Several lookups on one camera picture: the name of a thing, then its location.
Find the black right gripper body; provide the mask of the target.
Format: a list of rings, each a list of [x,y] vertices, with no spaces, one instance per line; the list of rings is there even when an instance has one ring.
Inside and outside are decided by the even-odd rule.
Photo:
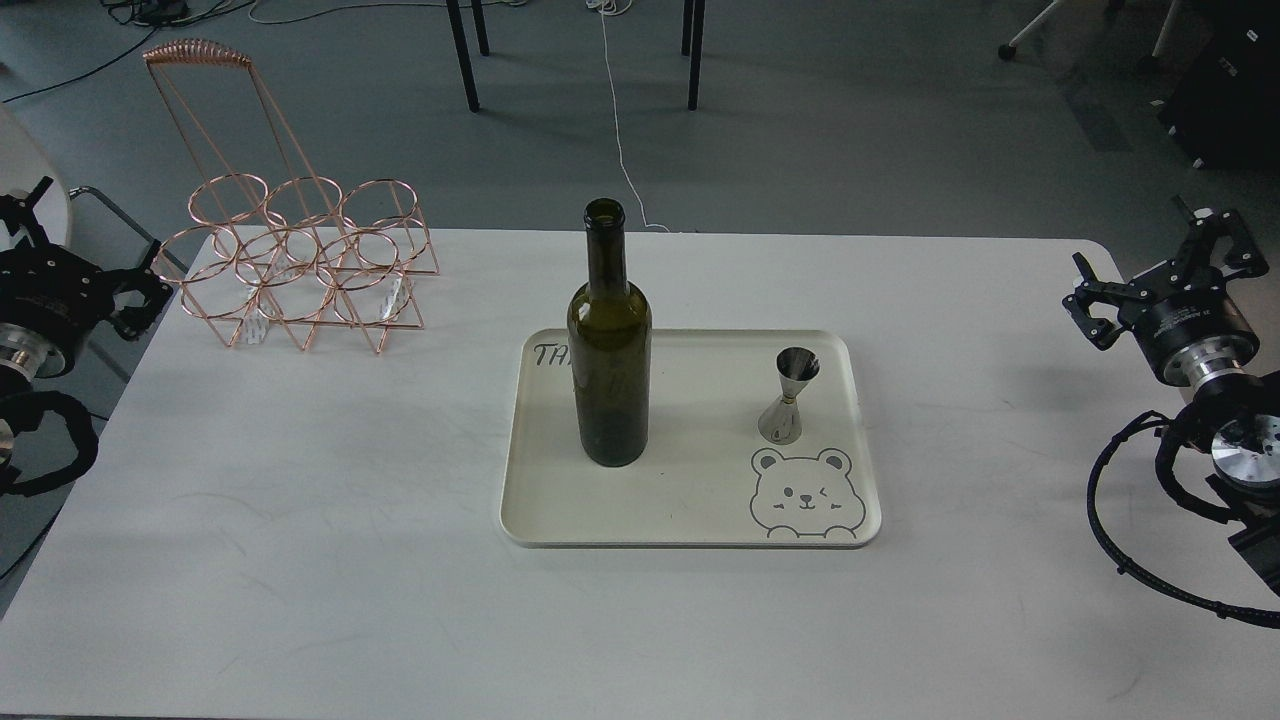
[[[1226,292],[1229,281],[1260,273],[1208,265],[1175,272],[1156,265],[1129,281],[1139,291],[1132,332],[1156,379],[1166,386],[1202,386],[1224,369],[1243,370],[1260,338]]]

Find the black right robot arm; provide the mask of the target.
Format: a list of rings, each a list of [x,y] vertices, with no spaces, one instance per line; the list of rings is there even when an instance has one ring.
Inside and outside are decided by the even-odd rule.
[[[1219,618],[1275,629],[1277,614],[1193,594],[1143,568],[1106,532],[1097,509],[1105,468],[1132,437],[1152,430],[1153,473],[1179,507],[1217,524],[1235,523],[1229,542],[1271,589],[1279,584],[1277,374],[1247,364],[1260,337],[1228,293],[1231,281],[1258,278],[1268,261],[1236,210],[1185,210],[1176,252],[1129,281],[1100,279],[1082,254],[1074,291],[1062,306],[1100,350],[1132,334],[1155,379],[1190,391],[1174,416],[1142,413],[1094,460],[1085,487],[1091,532],[1116,570],[1169,598]]]

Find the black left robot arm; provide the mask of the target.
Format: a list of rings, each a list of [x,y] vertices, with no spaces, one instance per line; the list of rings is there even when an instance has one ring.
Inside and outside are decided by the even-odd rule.
[[[136,266],[122,269],[102,269],[54,243],[35,211],[52,184],[45,176],[23,197],[3,196],[3,224],[14,241],[1,255],[3,493],[24,497],[70,484],[99,456],[91,411],[61,391],[36,389],[35,380],[73,370],[104,322],[122,340],[137,341],[174,295],[154,272],[157,240]],[[17,439],[38,430],[49,415],[61,420],[76,454],[61,468],[22,480],[13,461]]]

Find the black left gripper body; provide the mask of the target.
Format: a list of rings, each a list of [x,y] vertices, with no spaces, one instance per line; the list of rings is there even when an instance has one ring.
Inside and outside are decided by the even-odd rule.
[[[18,245],[1,254],[1,320],[46,340],[52,351],[35,373],[69,373],[93,328],[115,311],[102,269],[58,245]]]

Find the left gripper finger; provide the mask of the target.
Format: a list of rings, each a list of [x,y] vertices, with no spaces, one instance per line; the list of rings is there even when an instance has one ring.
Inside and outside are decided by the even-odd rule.
[[[3,251],[18,247],[44,249],[54,246],[49,233],[35,214],[36,205],[52,187],[52,177],[42,177],[24,197],[17,197],[12,193],[1,196],[1,222],[6,232],[6,238],[3,240]]]
[[[124,341],[138,341],[150,331],[174,295],[174,288],[154,272],[161,250],[163,243],[152,240],[136,266],[105,272],[105,290],[113,304],[106,320]],[[128,293],[137,293],[142,302],[116,300]]]

